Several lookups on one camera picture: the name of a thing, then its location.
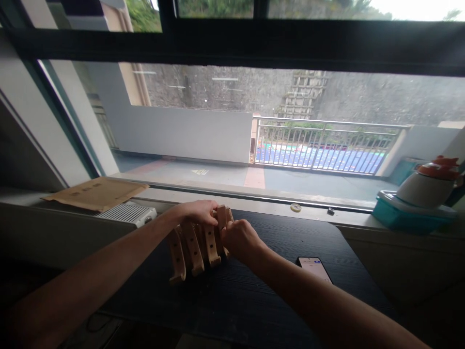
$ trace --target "sky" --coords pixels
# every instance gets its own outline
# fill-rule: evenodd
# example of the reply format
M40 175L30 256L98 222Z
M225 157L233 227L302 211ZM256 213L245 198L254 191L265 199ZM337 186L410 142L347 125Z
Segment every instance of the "sky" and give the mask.
M152 1L152 5L154 6L154 9L158 11L158 1L157 0L151 0L151 1Z
M440 21L453 9L462 10L458 21L465 21L465 0L372 0L371 6L393 19Z

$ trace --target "orange lid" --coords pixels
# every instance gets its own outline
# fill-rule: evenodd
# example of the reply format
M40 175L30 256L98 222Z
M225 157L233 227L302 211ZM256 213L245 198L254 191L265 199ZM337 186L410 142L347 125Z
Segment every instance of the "orange lid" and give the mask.
M460 175L458 171L459 165L457 164L458 159L445 158L440 155L435 160L421 165L417 172L437 179L456 180Z

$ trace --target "right hand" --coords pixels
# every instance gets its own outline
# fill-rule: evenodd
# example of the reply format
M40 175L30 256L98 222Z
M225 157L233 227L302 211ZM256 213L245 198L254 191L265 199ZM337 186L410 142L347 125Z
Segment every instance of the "right hand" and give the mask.
M246 220L228 222L221 232L221 242L234 257L244 264L262 249L268 249L255 229Z

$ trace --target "blue court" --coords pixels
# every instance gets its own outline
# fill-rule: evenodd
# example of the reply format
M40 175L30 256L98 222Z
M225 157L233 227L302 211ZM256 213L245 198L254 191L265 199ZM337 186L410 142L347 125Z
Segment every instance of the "blue court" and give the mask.
M356 149L316 149L264 144L257 148L255 161L291 167L374 174L384 155L384 152Z

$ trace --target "hand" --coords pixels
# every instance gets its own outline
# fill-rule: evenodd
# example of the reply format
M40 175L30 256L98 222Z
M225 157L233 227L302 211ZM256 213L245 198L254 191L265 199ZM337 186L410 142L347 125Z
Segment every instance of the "hand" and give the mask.
M200 224L218 225L216 219L210 214L217 207L218 203L214 200L197 200L179 204L175 208L180 211L183 219L188 218Z
M246 220L228 222L220 232L221 242L234 257L248 265L259 251L268 250L255 229Z

